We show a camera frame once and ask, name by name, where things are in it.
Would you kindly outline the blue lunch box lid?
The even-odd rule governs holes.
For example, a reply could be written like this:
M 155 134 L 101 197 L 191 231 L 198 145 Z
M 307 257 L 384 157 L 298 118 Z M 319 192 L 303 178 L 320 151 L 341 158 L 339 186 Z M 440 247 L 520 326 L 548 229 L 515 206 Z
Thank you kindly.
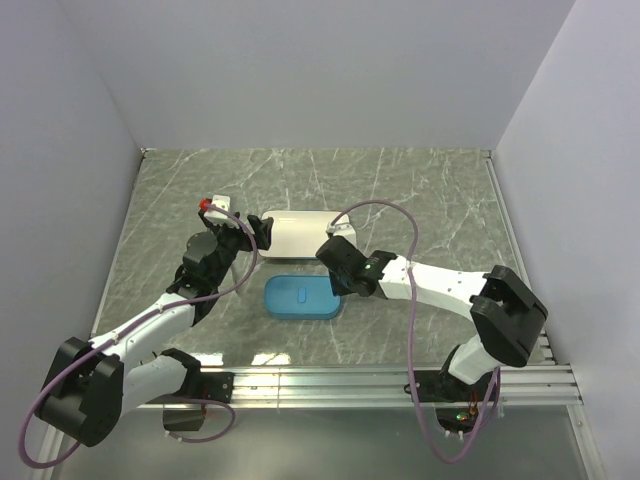
M 328 275 L 276 275 L 271 277 L 264 287 L 264 307 L 284 303 L 304 304 L 335 301 L 341 302 L 341 298 L 333 295 Z

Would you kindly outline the blue lunch box container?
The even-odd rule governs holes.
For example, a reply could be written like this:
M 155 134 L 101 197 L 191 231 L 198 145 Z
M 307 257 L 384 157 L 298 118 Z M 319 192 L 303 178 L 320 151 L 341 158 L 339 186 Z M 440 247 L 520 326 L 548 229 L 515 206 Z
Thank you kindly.
M 266 305 L 267 313 L 279 320 L 330 320 L 341 310 L 341 302 Z

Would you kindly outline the metal serving tongs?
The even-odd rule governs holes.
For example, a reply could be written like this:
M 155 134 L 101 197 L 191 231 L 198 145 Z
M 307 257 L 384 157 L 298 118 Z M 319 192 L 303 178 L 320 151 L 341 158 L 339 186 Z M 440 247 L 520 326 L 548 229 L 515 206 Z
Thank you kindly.
M 242 285 L 240 284 L 240 281 L 242 279 L 242 274 L 238 271 L 235 264 L 232 264 L 230 266 L 230 273 L 232 277 L 233 286 L 235 286 L 234 292 L 237 295 L 240 295 L 242 293 Z

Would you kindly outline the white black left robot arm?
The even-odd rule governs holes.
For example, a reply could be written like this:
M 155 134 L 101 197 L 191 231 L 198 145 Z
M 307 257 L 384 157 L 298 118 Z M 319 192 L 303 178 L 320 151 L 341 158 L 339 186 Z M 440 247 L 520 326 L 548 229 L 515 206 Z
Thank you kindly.
M 58 349 L 35 402 L 34 415 L 92 447 L 129 411 L 163 396 L 203 400 L 211 389 L 192 355 L 155 347 L 203 320 L 227 292 L 246 282 L 221 284 L 241 252 L 268 250 L 274 221 L 250 215 L 241 221 L 207 204 L 199 216 L 206 229 L 192 235 L 174 280 L 151 307 L 114 330 Z

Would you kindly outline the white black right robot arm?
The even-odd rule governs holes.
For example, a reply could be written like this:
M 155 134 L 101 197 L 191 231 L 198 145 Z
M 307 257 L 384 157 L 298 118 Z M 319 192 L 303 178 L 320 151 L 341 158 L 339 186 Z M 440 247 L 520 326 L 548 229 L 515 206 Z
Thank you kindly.
M 542 302 L 506 266 L 466 272 L 381 250 L 365 256 L 342 236 L 329 238 L 316 258 L 327 268 L 336 296 L 416 301 L 473 323 L 476 334 L 455 348 L 440 377 L 442 391 L 455 400 L 497 367 L 525 367 L 548 317 Z

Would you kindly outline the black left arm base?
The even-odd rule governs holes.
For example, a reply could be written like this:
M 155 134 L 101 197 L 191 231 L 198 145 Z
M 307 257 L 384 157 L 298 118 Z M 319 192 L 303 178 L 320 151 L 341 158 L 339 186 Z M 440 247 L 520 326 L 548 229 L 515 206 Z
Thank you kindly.
M 180 391 L 161 397 L 164 405 L 162 423 L 170 435 L 208 433 L 207 421 L 218 423 L 221 411 L 222 431 L 235 422 L 231 407 L 235 374 L 231 372 L 198 373 Z

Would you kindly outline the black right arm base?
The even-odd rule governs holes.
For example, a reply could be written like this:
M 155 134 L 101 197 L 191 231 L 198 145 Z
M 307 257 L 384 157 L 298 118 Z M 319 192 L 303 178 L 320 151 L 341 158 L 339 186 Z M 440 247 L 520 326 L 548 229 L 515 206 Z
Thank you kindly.
M 416 419 L 420 431 L 433 439 L 435 431 L 427 425 L 422 406 L 444 404 L 435 409 L 439 430 L 444 434 L 471 436 L 475 428 L 482 430 L 498 408 L 501 388 L 501 370 L 484 374 L 475 384 L 468 385 L 444 371 L 432 369 L 410 370 L 409 382 L 404 392 L 417 410 Z

